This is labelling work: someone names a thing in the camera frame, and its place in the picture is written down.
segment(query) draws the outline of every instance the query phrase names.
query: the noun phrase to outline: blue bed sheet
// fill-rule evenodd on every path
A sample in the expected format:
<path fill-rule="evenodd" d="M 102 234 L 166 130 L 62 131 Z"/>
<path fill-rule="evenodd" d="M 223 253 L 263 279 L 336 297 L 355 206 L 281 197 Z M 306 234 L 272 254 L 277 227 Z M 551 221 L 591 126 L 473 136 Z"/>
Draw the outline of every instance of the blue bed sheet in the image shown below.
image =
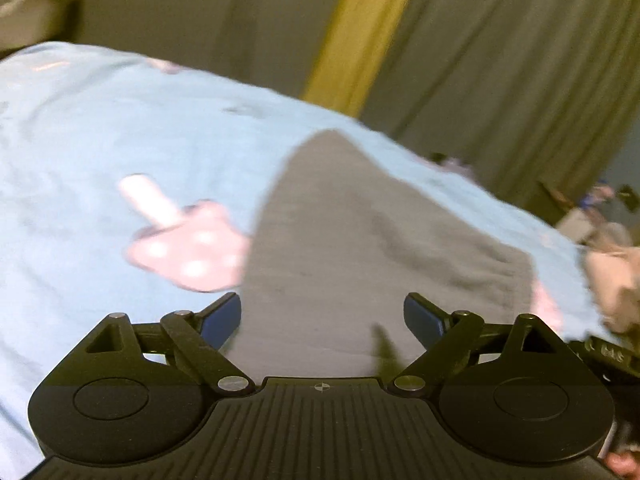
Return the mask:
<path fill-rule="evenodd" d="M 40 460 L 30 395 L 105 314 L 153 322 L 219 295 L 126 264 L 123 250 L 146 221 L 117 182 L 146 173 L 181 206 L 219 202 L 250 236 L 287 158 L 322 128 L 339 128 L 392 176 L 527 251 L 561 308 L 565 339 L 611 338 L 577 246 L 383 134 L 210 73 L 169 74 L 137 54 L 46 43 L 0 63 L 0 478 L 20 478 Z"/>

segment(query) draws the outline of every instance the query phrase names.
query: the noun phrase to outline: white mushroom stem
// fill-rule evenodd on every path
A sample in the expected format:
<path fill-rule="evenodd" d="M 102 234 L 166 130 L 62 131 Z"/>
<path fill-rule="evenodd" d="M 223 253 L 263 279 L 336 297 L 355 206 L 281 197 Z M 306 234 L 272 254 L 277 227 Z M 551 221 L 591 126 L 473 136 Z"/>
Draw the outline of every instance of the white mushroom stem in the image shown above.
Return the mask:
<path fill-rule="evenodd" d="M 118 184 L 123 197 L 157 229 L 183 224 L 184 212 L 164 196 L 158 185 L 148 176 L 133 174 Z"/>

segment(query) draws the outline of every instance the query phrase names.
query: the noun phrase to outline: yellow curtain stripe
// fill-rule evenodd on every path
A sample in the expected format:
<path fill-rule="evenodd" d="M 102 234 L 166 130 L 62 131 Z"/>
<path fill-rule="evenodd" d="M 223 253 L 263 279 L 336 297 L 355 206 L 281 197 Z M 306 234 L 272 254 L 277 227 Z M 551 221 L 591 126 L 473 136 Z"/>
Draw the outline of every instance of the yellow curtain stripe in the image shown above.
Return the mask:
<path fill-rule="evenodd" d="M 303 99 L 357 117 L 408 0 L 340 0 Z"/>

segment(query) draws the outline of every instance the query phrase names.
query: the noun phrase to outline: gray cloth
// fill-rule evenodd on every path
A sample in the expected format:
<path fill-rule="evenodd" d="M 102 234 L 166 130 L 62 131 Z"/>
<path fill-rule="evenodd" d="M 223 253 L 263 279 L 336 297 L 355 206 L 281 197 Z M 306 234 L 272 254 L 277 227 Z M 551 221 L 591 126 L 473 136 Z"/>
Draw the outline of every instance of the gray cloth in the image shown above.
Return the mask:
<path fill-rule="evenodd" d="M 528 255 L 323 132 L 296 152 L 264 208 L 227 355 L 256 380 L 394 370 L 424 351 L 404 325 L 409 292 L 511 323 L 529 311 L 531 283 Z M 399 363 L 380 363 L 389 356 Z"/>

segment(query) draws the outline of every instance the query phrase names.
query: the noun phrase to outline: mushroom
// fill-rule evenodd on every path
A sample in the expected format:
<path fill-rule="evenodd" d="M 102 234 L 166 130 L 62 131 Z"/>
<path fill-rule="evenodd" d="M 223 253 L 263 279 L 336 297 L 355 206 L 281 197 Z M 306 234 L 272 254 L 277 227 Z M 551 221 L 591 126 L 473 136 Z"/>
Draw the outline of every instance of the mushroom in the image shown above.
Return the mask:
<path fill-rule="evenodd" d="M 128 248 L 130 263 L 197 292 L 240 283 L 250 241 L 228 222 L 222 205 L 200 200 L 181 210 L 143 174 L 125 177 L 118 187 L 152 224 Z"/>

